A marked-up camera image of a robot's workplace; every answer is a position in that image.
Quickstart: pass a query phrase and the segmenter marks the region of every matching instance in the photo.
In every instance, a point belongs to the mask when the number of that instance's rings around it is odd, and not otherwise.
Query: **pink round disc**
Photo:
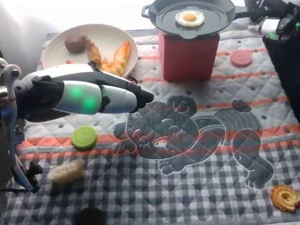
[[[231,54],[230,62],[236,67],[247,67],[252,62],[251,53],[246,50],[236,50]]]

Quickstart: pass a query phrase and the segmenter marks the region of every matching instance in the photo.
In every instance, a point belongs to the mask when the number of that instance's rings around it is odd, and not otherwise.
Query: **quilted blanket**
[[[162,78],[157,30],[130,34],[139,51],[132,76],[154,101],[133,114],[27,122],[19,159],[44,168],[41,189],[8,193],[1,224],[71,225],[88,206],[101,209],[108,225],[300,224],[299,210],[281,212],[270,199],[275,185],[300,189],[300,127],[262,39],[221,33],[211,80],[182,84]],[[237,49],[252,53],[250,66],[230,63]],[[71,144],[83,125],[98,134],[87,152]],[[46,178],[75,159],[85,161],[77,182]],[[19,188],[13,180],[8,186]]]

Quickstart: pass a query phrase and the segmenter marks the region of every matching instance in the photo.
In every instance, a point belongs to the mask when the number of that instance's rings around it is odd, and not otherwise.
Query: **green round disc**
[[[92,127],[80,127],[72,134],[72,144],[79,150],[93,148],[96,144],[96,141],[97,133]]]

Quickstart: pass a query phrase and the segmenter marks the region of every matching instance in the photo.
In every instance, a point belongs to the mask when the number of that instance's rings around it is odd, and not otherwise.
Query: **checkered pattern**
[[[148,48],[139,45],[140,54],[152,55],[153,52],[148,51],[153,50],[156,38],[156,35],[135,37],[138,43],[149,45]],[[230,31],[221,34],[218,52],[239,48],[237,40],[241,40],[242,48],[259,48],[262,45],[261,39],[246,31]],[[260,66],[256,68],[254,65],[245,71],[234,70],[225,56],[217,57],[218,70],[214,70],[213,76],[220,73],[238,75],[274,70],[267,54],[263,57],[258,55],[259,60],[260,57],[264,58]],[[159,62],[148,61],[147,65],[140,62],[135,74],[138,79],[149,74],[158,78],[159,68]],[[234,98],[257,101],[261,100],[261,96],[268,99],[285,96],[278,77],[270,74],[215,80],[201,89],[199,86],[194,88],[193,84],[188,87],[162,82],[143,85],[158,92],[155,100],[161,102],[166,102],[168,95],[186,95],[188,90],[188,95],[198,105],[213,105],[221,102],[221,99],[225,99],[225,102],[231,102]],[[251,86],[256,88],[255,95],[253,90],[246,89]],[[207,107],[198,110],[197,114],[214,115],[219,110]],[[94,126],[99,135],[112,134],[116,124],[127,121],[127,114],[80,118],[71,115],[47,123],[27,123],[26,138],[32,146],[28,144],[20,149],[20,159],[24,165],[29,165],[32,160],[38,161],[44,168],[44,173],[37,175],[41,189],[35,195],[8,193],[7,206],[0,224],[71,225],[77,212],[93,206],[106,214],[108,225],[300,225],[299,210],[293,214],[281,212],[270,200],[270,191],[274,185],[287,184],[300,189],[299,135],[291,131],[275,136],[280,128],[272,130],[273,127],[298,123],[286,102],[252,107],[251,112],[260,120],[264,129],[259,155],[269,161],[275,171],[270,182],[261,190],[245,185],[248,171],[237,162],[230,150],[215,151],[203,162],[164,175],[158,169],[158,160],[129,154],[103,154],[102,150],[107,149],[111,143],[98,143],[95,151],[81,154],[61,142],[54,147],[43,147],[37,141],[33,142],[33,138],[41,135],[48,138],[71,135],[81,125]],[[64,128],[58,129],[59,124],[63,124]],[[61,186],[47,180],[46,176],[51,169],[80,158],[85,161],[85,166],[78,182]],[[8,186],[20,187],[14,181]]]

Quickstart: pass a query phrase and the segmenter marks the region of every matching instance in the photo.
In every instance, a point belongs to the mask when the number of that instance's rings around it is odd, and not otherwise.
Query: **plate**
[[[71,60],[78,64],[89,62],[87,50],[83,53],[75,54],[70,53],[66,49],[65,39],[72,34],[83,34],[88,36],[98,47],[101,60],[107,57],[109,61],[113,61],[115,51],[124,43],[124,41],[128,40],[130,42],[130,53],[123,77],[129,75],[133,70],[138,57],[135,41],[125,31],[105,24],[81,25],[70,28],[56,36],[45,49],[43,56],[43,66],[45,69],[65,64],[66,60]]]

